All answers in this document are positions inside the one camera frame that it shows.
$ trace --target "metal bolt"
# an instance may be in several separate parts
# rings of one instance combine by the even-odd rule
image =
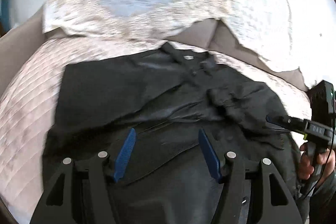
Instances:
[[[271,160],[268,158],[263,158],[262,162],[266,165],[270,165],[272,163]]]
[[[63,164],[70,164],[71,163],[71,158],[65,158],[63,160]]]
[[[100,151],[99,153],[98,153],[98,157],[99,158],[105,158],[107,156],[107,152],[106,151]]]
[[[231,159],[234,159],[236,157],[236,153],[234,153],[232,151],[229,151],[228,153],[226,153],[226,155]]]

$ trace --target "human hand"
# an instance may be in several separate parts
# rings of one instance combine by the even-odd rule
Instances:
[[[306,151],[307,150],[307,144],[304,143],[303,145],[300,146],[300,151]],[[327,149],[327,152],[323,154],[319,154],[317,157],[317,163],[318,164],[325,164],[327,162],[327,158],[329,155],[330,150]],[[332,150],[329,160],[327,164],[325,165],[323,175],[316,184],[316,187],[320,187],[322,183],[325,181],[325,179],[334,171],[335,169],[335,151]],[[312,166],[312,159],[309,158],[306,153],[303,153],[301,156],[301,161],[299,164],[299,171],[298,171],[298,177],[303,180],[309,179],[310,175],[314,172],[314,167]]]

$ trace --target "bed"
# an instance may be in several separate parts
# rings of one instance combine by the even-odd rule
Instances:
[[[265,82],[290,116],[309,119],[305,91],[320,76],[302,72],[308,67],[294,58],[301,44],[292,35],[300,37],[302,29],[290,16],[299,10],[292,13],[288,0],[46,0],[35,25],[44,43],[0,101],[0,196],[10,212],[29,223],[42,194],[41,153],[69,63],[134,54],[169,40],[179,49],[209,50],[218,63]]]

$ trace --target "black cloth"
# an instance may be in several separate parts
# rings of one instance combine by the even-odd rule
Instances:
[[[267,124],[286,115],[278,96],[208,52],[160,49],[67,65],[43,153],[43,181],[65,157],[117,150],[137,132],[125,177],[109,188],[122,223],[210,223],[222,185],[198,146],[203,127],[227,149],[272,160],[294,197],[300,153],[290,133]]]
[[[314,192],[310,201],[310,224],[332,224],[336,221],[336,174],[333,171]]]

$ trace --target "wrinkled fabric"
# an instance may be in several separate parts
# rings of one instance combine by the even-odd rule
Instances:
[[[82,160],[117,149],[134,127],[137,143],[125,176],[109,187],[121,222],[210,223],[222,185],[209,174],[199,128],[246,159],[270,158],[297,194],[298,147],[290,133],[266,123],[265,113],[286,115],[278,96],[265,83],[216,64],[208,52],[166,43],[158,50],[70,64],[46,139],[43,180],[65,157]]]

